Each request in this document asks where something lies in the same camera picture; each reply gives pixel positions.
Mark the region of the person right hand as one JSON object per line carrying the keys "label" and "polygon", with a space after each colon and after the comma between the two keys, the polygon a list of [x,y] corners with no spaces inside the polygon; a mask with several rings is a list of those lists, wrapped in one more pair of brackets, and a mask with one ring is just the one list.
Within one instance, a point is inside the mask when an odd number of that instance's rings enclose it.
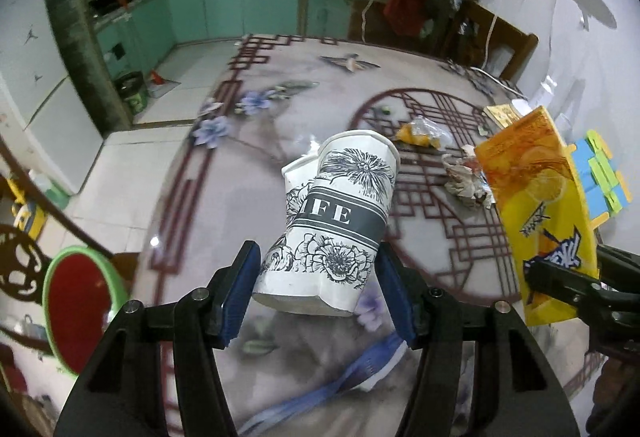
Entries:
{"label": "person right hand", "polygon": [[588,434],[592,434],[615,407],[633,376],[631,365],[614,358],[605,361],[594,384],[593,408],[586,423]]}

